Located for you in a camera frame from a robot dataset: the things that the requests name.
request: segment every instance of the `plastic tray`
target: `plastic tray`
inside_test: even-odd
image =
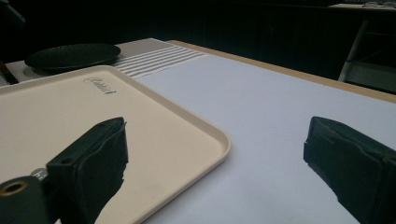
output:
[[[105,119],[124,117],[130,162],[96,223],[139,223],[221,163],[228,136],[111,66],[0,89],[0,182],[29,175]]]

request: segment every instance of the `white table surface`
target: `white table surface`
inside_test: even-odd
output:
[[[146,223],[358,223],[303,160],[310,119],[396,148],[396,104],[245,63],[209,55],[138,80],[233,142],[223,164]]]

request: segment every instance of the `table edge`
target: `table edge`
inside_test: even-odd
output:
[[[230,53],[226,53],[226,52],[222,52],[219,50],[215,50],[215,49],[208,49],[205,47],[200,47],[197,45],[193,45],[193,44],[189,44],[186,42],[182,42],[182,41],[178,41],[178,40],[168,40],[166,41],[168,43],[174,44],[174,45],[178,45],[184,48],[188,48],[188,49],[195,49],[195,50],[199,50],[205,53],[209,53],[209,54],[213,54],[216,56],[220,56],[223,58],[227,58],[227,59],[231,59],[231,60],[235,60],[241,63],[248,63],[254,66],[259,66],[261,68],[265,68],[274,72],[278,72],[278,73],[282,73],[288,76],[292,76],[292,77],[297,77],[297,78],[301,78],[304,80],[308,80],[308,81],[312,81],[312,82],[316,82],[325,86],[330,86],[339,90],[343,90],[343,91],[350,91],[350,92],[354,92],[360,95],[364,95],[364,96],[368,96],[368,97],[372,97],[378,100],[382,100],[382,101],[387,101],[387,102],[391,102],[391,103],[396,103],[396,95],[390,94],[390,93],[386,93],[386,92],[382,92],[382,91],[375,91],[375,90],[371,90],[371,89],[367,89],[364,87],[360,87],[360,86],[355,86],[352,84],[348,84],[345,82],[340,82],[337,80],[332,80],[326,77],[318,77],[318,76],[314,76],[311,74],[307,74],[304,72],[300,72],[300,71],[296,71],[296,70],[292,70],[289,68],[285,68],[285,67],[281,67],[281,66],[277,66],[274,64],[270,64],[270,63],[263,63],[263,62],[259,62],[256,60],[252,60],[249,58],[244,58],[241,56],[237,56],[237,55],[233,55]]]

